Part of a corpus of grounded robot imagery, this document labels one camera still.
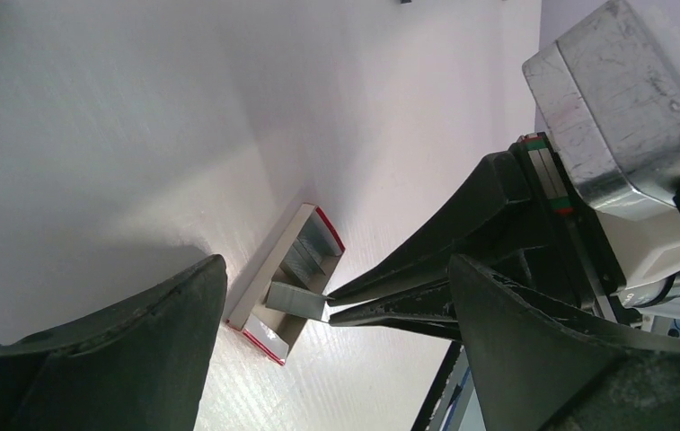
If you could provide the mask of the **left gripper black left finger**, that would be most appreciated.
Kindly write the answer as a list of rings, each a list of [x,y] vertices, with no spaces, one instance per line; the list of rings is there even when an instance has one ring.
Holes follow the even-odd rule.
[[[191,430],[227,288],[212,255],[81,319],[0,345],[0,430]]]

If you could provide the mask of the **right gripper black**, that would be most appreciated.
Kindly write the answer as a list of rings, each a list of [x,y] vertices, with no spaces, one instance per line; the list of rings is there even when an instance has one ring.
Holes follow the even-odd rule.
[[[382,262],[330,293],[329,305],[374,300],[445,277],[452,254],[498,233],[529,204],[532,194],[555,249],[551,270],[566,277],[561,287],[538,288],[596,317],[642,324],[638,311],[624,308],[615,298],[624,285],[623,272],[593,209],[572,186],[544,132],[522,135],[508,152],[484,156],[421,228]]]

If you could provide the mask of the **staple box tray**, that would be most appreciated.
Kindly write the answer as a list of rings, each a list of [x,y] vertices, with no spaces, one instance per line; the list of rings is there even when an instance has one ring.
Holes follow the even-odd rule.
[[[322,208],[302,204],[234,304],[226,326],[284,365],[306,323],[326,321],[326,288],[344,252]]]

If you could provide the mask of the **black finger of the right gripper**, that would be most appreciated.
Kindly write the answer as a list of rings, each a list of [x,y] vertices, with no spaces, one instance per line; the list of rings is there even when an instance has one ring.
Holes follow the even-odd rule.
[[[332,314],[332,327],[386,327],[461,342],[448,282],[418,286]]]

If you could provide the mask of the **silver staple strip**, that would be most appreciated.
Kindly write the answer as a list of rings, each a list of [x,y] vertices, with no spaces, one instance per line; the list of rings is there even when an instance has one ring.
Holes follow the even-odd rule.
[[[272,282],[267,293],[265,305],[268,309],[307,319],[327,322],[324,315],[329,297],[317,294],[306,288],[283,282]]]
[[[308,241],[296,238],[279,267],[299,286],[307,288],[314,276],[326,275],[322,267],[323,258],[320,249]]]
[[[327,257],[339,257],[345,251],[339,235],[319,207],[309,215],[297,238],[317,263]]]

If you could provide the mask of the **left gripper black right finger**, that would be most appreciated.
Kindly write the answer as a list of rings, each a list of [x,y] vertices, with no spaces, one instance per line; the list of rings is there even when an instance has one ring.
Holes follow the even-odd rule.
[[[680,430],[680,339],[607,321],[465,255],[448,278],[489,430]]]

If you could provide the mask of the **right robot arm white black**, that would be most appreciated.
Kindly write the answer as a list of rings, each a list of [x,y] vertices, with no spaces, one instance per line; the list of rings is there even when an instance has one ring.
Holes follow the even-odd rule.
[[[447,267],[463,254],[552,299],[623,324],[680,298],[680,266],[628,286],[623,261],[572,189],[545,134],[485,155],[455,194],[381,263],[333,291],[332,326],[461,338]]]

